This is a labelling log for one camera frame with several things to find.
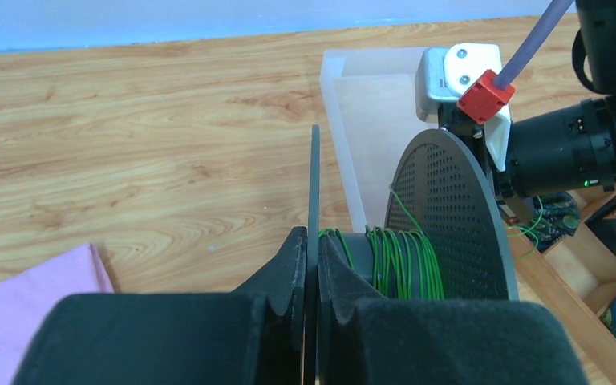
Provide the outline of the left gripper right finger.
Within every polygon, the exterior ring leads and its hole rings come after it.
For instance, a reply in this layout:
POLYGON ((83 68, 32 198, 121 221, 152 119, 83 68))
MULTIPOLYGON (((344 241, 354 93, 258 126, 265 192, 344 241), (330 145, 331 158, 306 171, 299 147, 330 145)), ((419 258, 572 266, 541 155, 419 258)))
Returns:
POLYGON ((324 384, 584 384, 553 314, 533 302, 384 297, 319 242, 324 384))

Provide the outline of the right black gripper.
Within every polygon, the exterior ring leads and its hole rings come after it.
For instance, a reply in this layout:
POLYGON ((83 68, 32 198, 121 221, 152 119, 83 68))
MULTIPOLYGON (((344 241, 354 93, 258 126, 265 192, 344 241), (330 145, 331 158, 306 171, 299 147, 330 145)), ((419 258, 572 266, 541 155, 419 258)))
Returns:
POLYGON ((532 198, 519 197, 511 181, 494 165, 487 147, 484 126, 464 114, 454 103, 438 107, 438 126, 457 136, 476 158, 488 181, 500 215, 508 224, 526 224, 534 219, 532 198))

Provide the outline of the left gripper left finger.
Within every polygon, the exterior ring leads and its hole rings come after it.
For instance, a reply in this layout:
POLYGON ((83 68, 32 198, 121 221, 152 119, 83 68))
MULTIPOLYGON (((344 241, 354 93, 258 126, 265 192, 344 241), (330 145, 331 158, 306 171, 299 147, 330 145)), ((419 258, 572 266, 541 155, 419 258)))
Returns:
POLYGON ((298 384, 306 229, 228 293, 74 294, 38 329, 17 384, 298 384))

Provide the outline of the dark grey perforated spool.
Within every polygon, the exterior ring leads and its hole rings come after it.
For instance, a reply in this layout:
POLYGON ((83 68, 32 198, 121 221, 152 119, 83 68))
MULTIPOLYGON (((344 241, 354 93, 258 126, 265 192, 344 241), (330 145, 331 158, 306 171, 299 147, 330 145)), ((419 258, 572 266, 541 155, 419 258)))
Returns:
POLYGON ((319 378, 319 242, 384 297, 398 300, 518 298, 507 237, 483 170, 453 134, 428 130, 403 152, 383 227, 342 233, 319 227, 320 134, 310 150, 303 381, 319 378))

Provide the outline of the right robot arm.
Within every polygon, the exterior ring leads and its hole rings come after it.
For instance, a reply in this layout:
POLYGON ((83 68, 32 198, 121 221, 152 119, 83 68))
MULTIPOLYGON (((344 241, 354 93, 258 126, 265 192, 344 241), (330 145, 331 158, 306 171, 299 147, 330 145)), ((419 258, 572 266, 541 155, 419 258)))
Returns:
POLYGON ((594 98, 526 120, 513 121, 513 81, 569 8, 553 1, 506 64, 462 46, 427 51, 417 72, 420 118, 470 149, 492 185, 501 216, 533 219, 537 198, 577 188, 616 185, 616 1, 576 2, 579 28, 571 63, 594 98))

